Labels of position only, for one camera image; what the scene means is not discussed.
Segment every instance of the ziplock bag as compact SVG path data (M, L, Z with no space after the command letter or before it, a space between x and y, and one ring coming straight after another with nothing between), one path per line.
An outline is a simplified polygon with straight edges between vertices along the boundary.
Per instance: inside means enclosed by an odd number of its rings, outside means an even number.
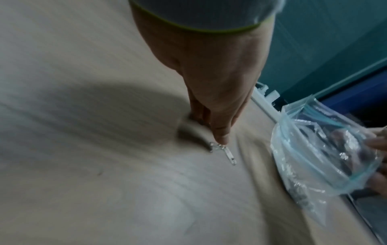
M364 188L382 157L363 141L368 129L313 97L282 108L271 149L286 190L312 218L325 225L331 197Z

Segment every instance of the small transparent object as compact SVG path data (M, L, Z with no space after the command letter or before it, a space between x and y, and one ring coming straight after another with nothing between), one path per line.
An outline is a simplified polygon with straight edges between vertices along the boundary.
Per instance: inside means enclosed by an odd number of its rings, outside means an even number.
M271 149L284 186L294 201L325 225L331 197L364 188L382 157L363 141L368 129L313 97L282 108Z

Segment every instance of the teal wall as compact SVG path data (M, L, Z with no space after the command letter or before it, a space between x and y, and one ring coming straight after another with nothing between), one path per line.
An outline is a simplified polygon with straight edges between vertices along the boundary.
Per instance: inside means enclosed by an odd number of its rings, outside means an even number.
M387 0L288 0L259 81L293 102L386 60Z

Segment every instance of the clear plastic piece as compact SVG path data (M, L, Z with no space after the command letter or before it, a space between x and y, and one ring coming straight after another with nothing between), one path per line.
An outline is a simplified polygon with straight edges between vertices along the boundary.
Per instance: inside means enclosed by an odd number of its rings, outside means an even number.
M289 194L325 225L333 196L364 188L382 157L363 141L375 135L313 97L282 108L271 138L274 159Z

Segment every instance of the hand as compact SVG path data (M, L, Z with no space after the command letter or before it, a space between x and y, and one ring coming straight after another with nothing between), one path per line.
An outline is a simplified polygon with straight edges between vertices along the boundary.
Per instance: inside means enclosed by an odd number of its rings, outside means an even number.
M192 117L210 125L219 144L227 144L265 65L274 17L255 29L206 34L174 27L135 6L132 13L156 58L183 77Z
M368 180L368 186L382 196L387 197L387 129L374 132L377 137L366 140L366 145L383 151L385 158L378 172Z

